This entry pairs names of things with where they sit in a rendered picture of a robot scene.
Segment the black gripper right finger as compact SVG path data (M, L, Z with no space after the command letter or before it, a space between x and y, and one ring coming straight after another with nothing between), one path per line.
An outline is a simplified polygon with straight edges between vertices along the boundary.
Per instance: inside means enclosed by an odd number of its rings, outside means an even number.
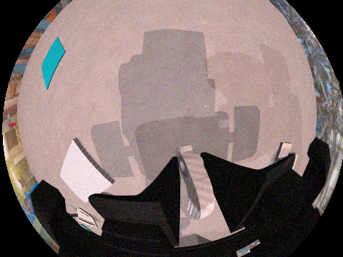
M295 160L295 153L289 154L265 168L254 169L206 152L201 152L200 156L231 233L245 228L243 222L254 210L265 188L292 168Z

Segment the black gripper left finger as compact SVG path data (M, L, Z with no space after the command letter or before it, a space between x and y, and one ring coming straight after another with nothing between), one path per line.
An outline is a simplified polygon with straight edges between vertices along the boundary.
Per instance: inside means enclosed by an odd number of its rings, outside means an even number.
M177 156L145 191L137 195L89 195L89 203L103 217L130 223L148 223L162 228L172 245L179 246L180 174Z

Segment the teal flat plate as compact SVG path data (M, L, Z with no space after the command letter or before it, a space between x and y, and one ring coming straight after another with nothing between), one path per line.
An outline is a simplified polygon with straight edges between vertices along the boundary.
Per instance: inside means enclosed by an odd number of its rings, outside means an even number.
M49 83L51 83L52 75L54 75L55 69L60 63L61 58L66 53L65 49L60 43L58 37L55 39L54 43L51 45L44 62L42 64L43 77L45 79L46 89L49 88Z

